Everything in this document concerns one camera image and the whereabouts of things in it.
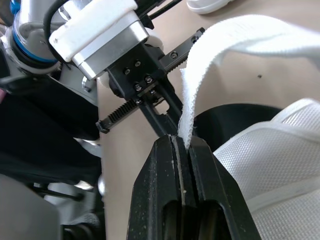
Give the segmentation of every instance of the white fabric strap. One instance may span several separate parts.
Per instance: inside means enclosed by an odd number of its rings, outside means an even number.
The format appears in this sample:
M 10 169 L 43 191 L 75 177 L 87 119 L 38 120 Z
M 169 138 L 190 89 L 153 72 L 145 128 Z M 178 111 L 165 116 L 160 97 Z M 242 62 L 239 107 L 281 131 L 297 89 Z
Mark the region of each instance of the white fabric strap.
M 320 189 L 320 176 L 294 182 L 255 196 L 246 204 L 251 213 Z
M 183 110 L 178 135 L 188 149 L 193 131 L 197 93 L 212 65 L 228 51 L 262 57 L 306 57 L 320 67 L 320 34 L 263 15 L 245 15 L 219 22 L 199 38 L 181 69 Z

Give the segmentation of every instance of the black cable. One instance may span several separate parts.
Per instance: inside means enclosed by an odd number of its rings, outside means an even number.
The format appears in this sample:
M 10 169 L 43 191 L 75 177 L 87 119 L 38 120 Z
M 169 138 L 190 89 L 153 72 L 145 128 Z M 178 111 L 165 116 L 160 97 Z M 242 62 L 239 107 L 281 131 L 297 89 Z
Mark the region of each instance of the black cable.
M 45 42 L 52 53 L 52 55 L 61 63 L 67 64 L 67 62 L 59 55 L 59 53 L 54 49 L 54 47 L 50 44 L 49 38 L 51 35 L 51 21 L 54 14 L 59 10 L 59 8 L 68 2 L 68 0 L 56 0 L 48 9 L 48 11 L 44 15 L 43 19 L 43 30 L 44 30 L 44 38 Z
M 177 5 L 181 1 L 182 0 L 173 0 L 173 1 L 171 1 L 170 3 L 165 5 L 163 8 L 161 8 L 158 11 L 156 11 L 155 13 L 151 14 L 150 15 L 150 19 L 153 20 L 153 19 L 159 17 L 161 14 L 164 14 L 166 11 L 170 10 L 171 8 L 173 8 L 175 5 Z

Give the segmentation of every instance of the screw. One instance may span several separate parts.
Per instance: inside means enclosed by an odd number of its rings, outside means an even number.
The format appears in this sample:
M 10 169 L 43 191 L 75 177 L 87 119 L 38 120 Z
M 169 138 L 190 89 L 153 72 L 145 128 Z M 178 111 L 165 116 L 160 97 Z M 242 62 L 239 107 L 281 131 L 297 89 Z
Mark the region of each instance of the screw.
M 178 57 L 178 53 L 176 53 L 175 51 L 173 51 L 171 54 L 170 54 L 170 58 L 172 59 L 176 59 Z
M 141 100 L 141 99 L 137 99 L 137 100 L 135 100 L 135 103 L 136 103 L 137 105 L 140 105 L 140 104 L 142 104 L 142 100 Z
M 192 42 L 193 44 L 195 44 L 196 41 L 198 41 L 198 39 L 199 39 L 198 36 L 193 36 L 193 37 L 191 38 L 191 42 Z
M 126 69 L 123 71 L 123 73 L 124 73 L 125 75 L 128 75 L 128 74 L 130 73 L 130 69 L 129 69 L 129 68 L 126 68 Z
M 139 83 L 137 83 L 137 84 L 134 85 L 134 89 L 135 89 L 137 92 L 139 92 L 139 91 L 142 89 L 142 86 L 141 86 Z
M 146 76 L 146 77 L 144 78 L 144 80 L 145 80 L 145 82 L 146 82 L 147 84 L 149 84 L 149 83 L 151 83 L 151 82 L 153 81 L 153 79 L 152 79 L 151 76 Z

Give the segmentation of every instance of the metal bracket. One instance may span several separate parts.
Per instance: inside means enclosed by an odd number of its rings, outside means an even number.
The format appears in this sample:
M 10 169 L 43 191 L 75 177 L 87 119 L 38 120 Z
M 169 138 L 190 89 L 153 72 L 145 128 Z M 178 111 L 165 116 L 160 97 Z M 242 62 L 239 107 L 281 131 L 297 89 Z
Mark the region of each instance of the metal bracket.
M 194 35 L 159 60 L 160 65 L 165 71 L 165 75 L 187 60 L 191 47 L 204 32 L 205 29 L 203 27 L 200 28 Z M 157 114 L 154 107 L 163 100 L 168 102 L 170 108 L 165 115 Z M 114 125 L 125 119 L 127 115 L 133 113 L 137 107 L 140 107 L 159 136 L 177 133 L 182 103 L 166 77 L 154 79 L 150 86 L 137 91 L 134 99 L 127 101 L 105 119 L 99 120 L 96 123 L 99 131 L 107 134 Z

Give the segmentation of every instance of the bolt head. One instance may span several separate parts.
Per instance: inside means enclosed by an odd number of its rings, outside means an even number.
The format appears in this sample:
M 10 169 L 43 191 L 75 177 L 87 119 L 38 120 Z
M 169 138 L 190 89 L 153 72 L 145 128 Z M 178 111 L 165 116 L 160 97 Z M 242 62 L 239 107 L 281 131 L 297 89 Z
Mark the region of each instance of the bolt head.
M 125 70 L 124 70 L 124 74 L 125 75 L 128 75 L 130 73 L 130 69 L 129 68 L 126 68 Z
M 170 54 L 170 58 L 172 59 L 176 59 L 178 57 L 178 53 L 176 53 L 175 51 L 173 51 L 171 54 Z
M 136 103 L 137 105 L 140 105 L 140 104 L 142 104 L 142 100 L 141 100 L 141 99 L 137 99 L 137 100 L 135 100 L 135 103 Z
M 146 76 L 146 77 L 144 78 L 144 80 L 145 80 L 145 82 L 146 82 L 147 84 L 149 84 L 149 83 L 151 83 L 151 82 L 153 81 L 153 78 L 152 78 L 151 76 Z
M 142 89 L 142 86 L 141 86 L 139 83 L 137 83 L 137 84 L 134 85 L 134 89 L 135 89 L 137 92 L 139 92 L 139 91 Z

